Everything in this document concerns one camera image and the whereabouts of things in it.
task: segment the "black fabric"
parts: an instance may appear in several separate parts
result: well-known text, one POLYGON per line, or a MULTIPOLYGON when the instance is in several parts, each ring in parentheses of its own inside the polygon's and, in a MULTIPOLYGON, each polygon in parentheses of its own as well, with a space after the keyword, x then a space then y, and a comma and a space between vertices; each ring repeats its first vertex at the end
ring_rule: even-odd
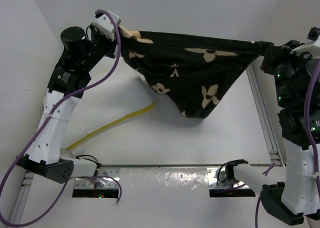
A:
POLYGON ((121 27, 122 57, 187 117, 207 117, 251 62, 272 43, 121 27))

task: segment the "purple cable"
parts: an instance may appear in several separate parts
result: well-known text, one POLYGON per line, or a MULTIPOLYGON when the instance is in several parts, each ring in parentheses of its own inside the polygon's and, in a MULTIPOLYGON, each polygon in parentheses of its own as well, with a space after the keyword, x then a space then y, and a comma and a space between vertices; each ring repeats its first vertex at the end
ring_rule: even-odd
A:
MULTIPOLYGON (((121 54, 121 40, 120 40, 121 37, 120 37, 119 30, 118 30, 118 28, 117 28, 117 24, 116 24, 116 22, 114 21, 114 19, 112 18, 112 16, 111 16, 107 11, 99 9, 99 10, 96 11, 96 13, 103 13, 103 14, 105 14, 105 15, 110 19, 111 23, 113 24, 113 26, 114 26, 114 28, 115 28, 114 31, 115 31, 115 34, 116 34, 115 36, 116 36, 116 39, 117 39, 116 42, 117 42, 117 45, 118 45, 118 46, 117 46, 117 53, 116 53, 117 56, 116 56, 116 58, 115 58, 115 62, 114 62, 114 64, 113 64, 113 66, 112 66, 112 69, 108 72, 108 74, 107 74, 104 78, 102 78, 102 79, 99 80, 98 82, 96 82, 96 83, 94 83, 94 84, 92 84, 92 85, 90 85, 90 86, 88 86, 88 87, 79 89, 79 90, 77 90, 77 91, 75 91, 75 92, 72 92, 72 93, 68 94, 67 96, 65 96, 63 99, 61 99, 59 102, 57 102, 56 105, 52 108, 52 110, 51 110, 50 113, 49 113, 50 115, 53 114, 54 111, 55 111, 64 101, 66 101, 68 98, 70 98, 70 97, 72 97, 72 96, 75 96, 75 95, 77 95, 77 94, 79 94, 79 93, 82 93, 82 92, 84 92, 84 91, 86 91, 86 90, 89 90, 89 89, 91 89, 91 88, 93 88, 93 87, 95 87, 95 86, 98 86, 98 85, 101 84, 102 82, 106 81, 106 80, 112 75, 112 73, 115 71, 115 69, 116 69, 116 67, 117 67, 117 65, 118 65, 118 63, 119 63, 120 54, 121 54)), ((7 172, 5 173, 3 179, 2 179, 2 181, 1 181, 1 183, 0 183, 0 196, 1 196, 1 194, 2 194, 2 191, 4 190, 4 186, 5 186, 5 184, 6 184, 6 181, 7 181, 8 177, 9 177, 10 173, 12 172, 12 170, 14 169, 14 167, 16 166, 16 164, 18 163, 18 161, 23 157, 23 155, 24 155, 25 152, 28 150, 28 148, 31 146, 31 144, 34 142, 34 140, 39 136, 39 134, 41 133, 41 131, 46 127, 46 125, 47 125, 47 123, 49 122, 50 119, 51 119, 50 116, 45 119, 44 123, 43 123, 43 124, 41 125, 41 127, 37 130, 37 132, 35 133, 35 135, 30 139, 30 141, 28 142, 28 144, 27 144, 27 145, 25 146, 25 148, 21 151, 21 153, 16 157, 15 161, 11 164, 11 166, 9 167, 9 169, 7 170, 7 172)), ((115 181, 115 182, 118 184, 119 189, 120 189, 120 191, 121 191, 121 192, 120 192, 120 196, 119 196, 119 198, 118 198, 118 200, 117 200, 117 203, 118 203, 118 202, 119 202, 119 199, 120 199, 120 197, 121 197, 121 195, 122 195, 122 188, 121 188, 119 182, 117 182, 117 181, 115 181)), ((54 205, 57 203, 57 201, 58 201, 59 198, 61 197, 62 193, 64 192, 64 189, 66 188, 67 183, 68 183, 68 182, 66 182, 66 183, 63 185, 60 193, 59 193, 58 196, 56 197, 55 201, 51 204, 51 206, 50 206, 41 216, 39 216, 38 218, 34 219, 33 221, 30 221, 30 222, 27 222, 27 223, 24 223, 24 224, 12 224, 12 223, 8 222, 8 221, 2 216, 1 212, 0 212, 0 221, 1 221, 4 225, 9 226, 9 227, 14 227, 14 228, 27 227, 27 226, 30 226, 30 225, 36 223, 36 222, 39 221, 41 218, 43 218, 43 217, 54 207, 54 205)))
MULTIPOLYGON (((269 168, 265 171, 265 172, 263 172, 263 174, 265 175, 265 176, 267 176, 268 175, 268 173, 269 173, 269 171, 271 171, 271 169, 273 168, 273 167, 275 167, 275 163, 272 163, 270 166, 269 166, 269 168)), ((256 207, 255 207, 255 216, 254 216, 254 225, 255 225, 255 228, 258 228, 258 213, 259 213, 259 205, 260 205, 260 202, 261 202, 261 198, 259 197, 258 198, 258 201, 257 201, 257 203, 256 203, 256 207)))
MULTIPOLYGON (((309 113, 310 113, 310 103, 311 103, 311 96, 312 92, 315 87, 315 83, 317 82, 317 78, 320 74, 320 62, 318 62, 315 70, 313 71, 314 73, 311 76, 311 80, 308 86, 308 89, 306 91, 305 95, 305 100, 304 100, 304 128, 306 135, 308 136, 308 139, 312 145, 312 150, 313 150, 313 159, 314 159, 314 172, 319 172, 319 157, 318 157, 318 150, 317 150, 317 145, 316 142, 312 136, 311 129, 310 129, 310 118, 309 118, 309 113)), ((316 183, 316 188, 318 190, 319 196, 320 196, 320 178, 316 177, 315 179, 316 183)))

